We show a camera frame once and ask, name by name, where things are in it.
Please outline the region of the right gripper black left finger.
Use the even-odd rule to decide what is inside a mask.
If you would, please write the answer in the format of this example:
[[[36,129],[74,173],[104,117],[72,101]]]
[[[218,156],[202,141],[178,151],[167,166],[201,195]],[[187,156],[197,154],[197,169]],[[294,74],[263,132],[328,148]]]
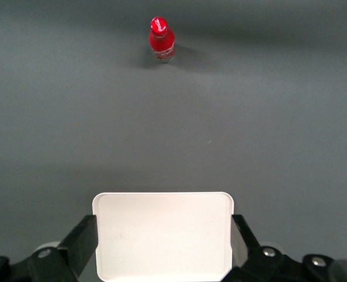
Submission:
[[[59,243],[58,250],[78,280],[98,246],[97,218],[86,215]]]

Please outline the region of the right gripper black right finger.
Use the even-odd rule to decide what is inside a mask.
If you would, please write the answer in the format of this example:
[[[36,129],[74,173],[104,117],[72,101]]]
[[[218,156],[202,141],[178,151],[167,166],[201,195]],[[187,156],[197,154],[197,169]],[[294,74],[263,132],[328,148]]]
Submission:
[[[244,216],[233,214],[231,216],[231,250],[233,266],[243,269],[253,269],[261,257],[261,245],[251,231]]]

